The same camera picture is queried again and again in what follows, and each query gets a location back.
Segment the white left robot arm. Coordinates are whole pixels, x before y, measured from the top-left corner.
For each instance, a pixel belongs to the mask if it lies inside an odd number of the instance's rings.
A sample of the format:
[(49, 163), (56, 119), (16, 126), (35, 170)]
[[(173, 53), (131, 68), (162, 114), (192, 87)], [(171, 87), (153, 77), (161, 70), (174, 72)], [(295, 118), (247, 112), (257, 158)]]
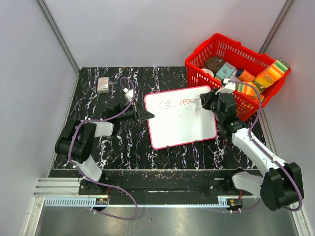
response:
[(110, 137), (116, 134), (124, 120), (146, 121), (155, 115), (146, 111), (136, 101), (130, 106), (121, 103), (105, 109), (100, 120), (82, 122), (70, 118), (55, 144), (55, 153), (64, 158), (70, 158), (90, 181), (89, 188), (95, 194), (105, 192), (107, 183), (105, 174), (92, 158), (95, 138)]

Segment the striped sponge stack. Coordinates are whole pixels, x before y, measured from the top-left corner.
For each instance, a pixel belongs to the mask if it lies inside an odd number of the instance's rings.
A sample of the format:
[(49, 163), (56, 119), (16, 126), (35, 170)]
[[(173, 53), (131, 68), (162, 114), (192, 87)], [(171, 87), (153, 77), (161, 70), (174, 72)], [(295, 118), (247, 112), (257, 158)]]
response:
[(253, 87), (257, 90), (258, 94), (261, 95), (261, 90), (252, 82), (244, 82), (243, 84), (238, 83), (236, 85), (236, 90), (248, 97), (256, 98), (257, 93), (255, 92)]

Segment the small pink white box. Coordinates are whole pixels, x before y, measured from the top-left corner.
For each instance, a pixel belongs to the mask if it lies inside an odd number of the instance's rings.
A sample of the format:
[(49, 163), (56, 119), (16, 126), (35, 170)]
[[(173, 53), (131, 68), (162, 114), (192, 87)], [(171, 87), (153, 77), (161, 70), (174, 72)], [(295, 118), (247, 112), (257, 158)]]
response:
[(109, 93), (109, 77), (100, 77), (97, 82), (97, 93), (98, 94), (108, 94)]

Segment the red plastic basket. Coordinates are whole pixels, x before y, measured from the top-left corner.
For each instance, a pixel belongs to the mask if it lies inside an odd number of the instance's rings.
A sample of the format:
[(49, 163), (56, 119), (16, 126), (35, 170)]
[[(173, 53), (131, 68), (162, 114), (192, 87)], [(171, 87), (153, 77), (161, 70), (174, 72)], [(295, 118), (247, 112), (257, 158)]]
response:
[[(240, 81), (236, 77), (238, 69), (243, 68), (255, 77), (271, 65), (276, 59), (269, 57), (266, 54), (256, 53), (247, 47), (242, 46), (241, 42), (230, 39), (222, 34), (216, 33), (208, 40), (201, 43), (193, 53), (185, 60), (187, 68), (188, 86), (196, 87), (208, 85), (211, 88), (220, 88), (221, 80), (205, 74), (201, 69), (204, 68), (204, 62), (212, 57), (218, 56), (225, 59), (234, 65), (237, 69), (229, 77), (230, 80)], [(270, 99), (278, 93), (283, 86), (287, 75), (291, 72), (291, 68), (284, 76), (272, 84), (270, 87), (261, 90), (261, 95), (253, 87), (257, 93), (256, 98), (251, 98), (237, 90), (234, 92), (237, 102), (238, 116), (243, 120), (248, 120), (258, 110), (258, 99), (261, 98), (262, 106), (265, 107)]]

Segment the yellow sponge pack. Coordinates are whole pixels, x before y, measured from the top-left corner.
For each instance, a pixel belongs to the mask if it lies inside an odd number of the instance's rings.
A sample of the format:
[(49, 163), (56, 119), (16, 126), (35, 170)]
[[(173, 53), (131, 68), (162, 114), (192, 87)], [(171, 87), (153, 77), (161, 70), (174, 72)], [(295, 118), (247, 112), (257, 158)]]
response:
[(261, 90), (264, 90), (281, 79), (289, 69), (290, 66), (285, 60), (278, 59), (260, 72), (253, 83)]

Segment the white tape roll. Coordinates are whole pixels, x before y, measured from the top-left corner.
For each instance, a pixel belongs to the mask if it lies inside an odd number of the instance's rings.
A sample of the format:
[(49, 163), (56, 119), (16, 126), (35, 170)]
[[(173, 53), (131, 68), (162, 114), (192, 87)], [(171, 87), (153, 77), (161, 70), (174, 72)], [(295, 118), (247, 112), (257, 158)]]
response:
[(214, 77), (214, 73), (213, 73), (213, 71), (211, 71), (210, 69), (202, 68), (201, 70), (202, 70), (205, 74), (208, 74), (208, 75), (210, 75), (211, 77)]

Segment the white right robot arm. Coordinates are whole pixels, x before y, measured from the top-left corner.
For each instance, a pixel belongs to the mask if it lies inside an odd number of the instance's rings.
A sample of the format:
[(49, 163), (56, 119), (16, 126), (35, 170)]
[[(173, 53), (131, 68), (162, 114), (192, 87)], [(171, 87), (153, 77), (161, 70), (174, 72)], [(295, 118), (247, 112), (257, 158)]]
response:
[(245, 190), (259, 195), (271, 211), (286, 208), (299, 211), (303, 205), (302, 171), (295, 162), (287, 163), (260, 142), (248, 125), (237, 116), (237, 102), (233, 94), (215, 88), (200, 94), (201, 106), (213, 112), (222, 136), (238, 147), (258, 168), (261, 176), (236, 171), (224, 182), (230, 195)]

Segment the orange cylindrical can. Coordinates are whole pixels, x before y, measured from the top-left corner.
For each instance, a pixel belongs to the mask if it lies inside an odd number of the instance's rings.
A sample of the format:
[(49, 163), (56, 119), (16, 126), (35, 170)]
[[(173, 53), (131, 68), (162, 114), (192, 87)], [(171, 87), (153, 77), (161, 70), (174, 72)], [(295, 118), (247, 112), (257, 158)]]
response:
[(237, 70), (236, 77), (243, 82), (253, 82), (255, 80), (255, 76), (243, 68)]

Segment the pink framed whiteboard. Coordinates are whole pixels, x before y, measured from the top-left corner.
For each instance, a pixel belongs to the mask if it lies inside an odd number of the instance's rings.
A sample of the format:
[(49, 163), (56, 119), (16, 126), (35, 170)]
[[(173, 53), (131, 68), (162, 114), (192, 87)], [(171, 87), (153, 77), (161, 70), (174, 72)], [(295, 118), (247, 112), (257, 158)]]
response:
[(212, 111), (201, 106), (201, 93), (209, 86), (199, 86), (146, 94), (145, 109), (155, 117), (148, 120), (151, 147), (155, 150), (214, 139), (216, 120)]

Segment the teal white carton box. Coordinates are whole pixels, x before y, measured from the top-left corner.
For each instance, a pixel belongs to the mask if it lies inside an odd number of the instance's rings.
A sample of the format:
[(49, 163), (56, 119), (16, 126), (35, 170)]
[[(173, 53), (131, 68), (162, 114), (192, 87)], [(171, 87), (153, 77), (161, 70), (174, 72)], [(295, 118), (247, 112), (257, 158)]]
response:
[(215, 77), (219, 80), (229, 78), (236, 69), (237, 68), (234, 65), (225, 62), (223, 66), (218, 70)]

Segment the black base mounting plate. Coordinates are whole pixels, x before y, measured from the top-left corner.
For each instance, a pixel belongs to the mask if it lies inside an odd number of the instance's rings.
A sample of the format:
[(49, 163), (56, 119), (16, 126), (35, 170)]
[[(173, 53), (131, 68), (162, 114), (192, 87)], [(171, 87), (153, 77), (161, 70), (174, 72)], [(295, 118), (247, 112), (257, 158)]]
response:
[(218, 203), (218, 196), (249, 193), (232, 186), (232, 170), (105, 170), (102, 183), (110, 188), (81, 180), (79, 195), (108, 195), (111, 205), (209, 205)]

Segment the brown round bread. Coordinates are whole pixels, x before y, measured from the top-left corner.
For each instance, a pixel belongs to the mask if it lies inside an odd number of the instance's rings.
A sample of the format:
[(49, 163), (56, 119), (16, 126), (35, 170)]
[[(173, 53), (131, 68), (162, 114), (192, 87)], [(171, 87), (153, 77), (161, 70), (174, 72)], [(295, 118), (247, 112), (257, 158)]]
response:
[(211, 70), (214, 73), (217, 73), (221, 69), (221, 67), (224, 65), (224, 63), (225, 63), (225, 59), (218, 56), (212, 56), (204, 62), (204, 67), (206, 69)]

